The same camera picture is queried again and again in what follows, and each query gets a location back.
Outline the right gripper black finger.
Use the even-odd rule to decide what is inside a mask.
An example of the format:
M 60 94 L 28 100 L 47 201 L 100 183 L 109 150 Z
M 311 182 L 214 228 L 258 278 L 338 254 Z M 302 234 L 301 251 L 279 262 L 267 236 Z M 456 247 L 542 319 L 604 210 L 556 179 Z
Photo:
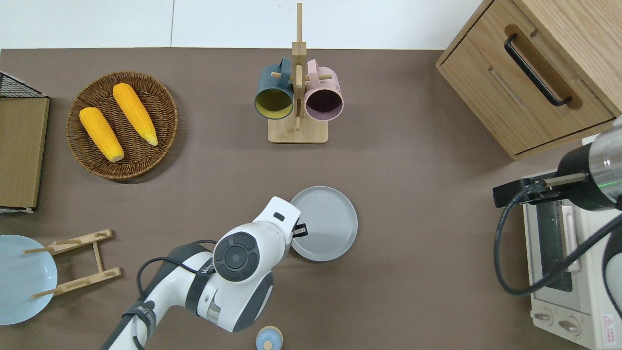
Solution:
M 527 186 L 526 179 L 518 179 L 493 188 L 493 201 L 496 208 L 505 208 L 512 199 Z

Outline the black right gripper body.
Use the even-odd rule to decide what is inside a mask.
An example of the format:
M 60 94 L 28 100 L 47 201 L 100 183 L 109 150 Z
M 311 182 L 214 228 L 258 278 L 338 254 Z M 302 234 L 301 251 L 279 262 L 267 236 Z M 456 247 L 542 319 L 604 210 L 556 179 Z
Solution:
M 569 184 L 553 186 L 551 190 L 544 191 L 544 199 L 536 199 L 531 193 L 529 197 L 531 205 L 541 202 L 561 201 L 568 199 L 571 203 L 588 211 L 603 211 L 608 209 L 621 210 L 621 203 L 609 199 L 597 186 L 592 177 L 592 170 L 589 169 L 589 151 L 591 145 L 583 145 L 574 149 L 560 160 L 556 177 L 584 173 L 587 178 L 584 181 L 572 182 Z

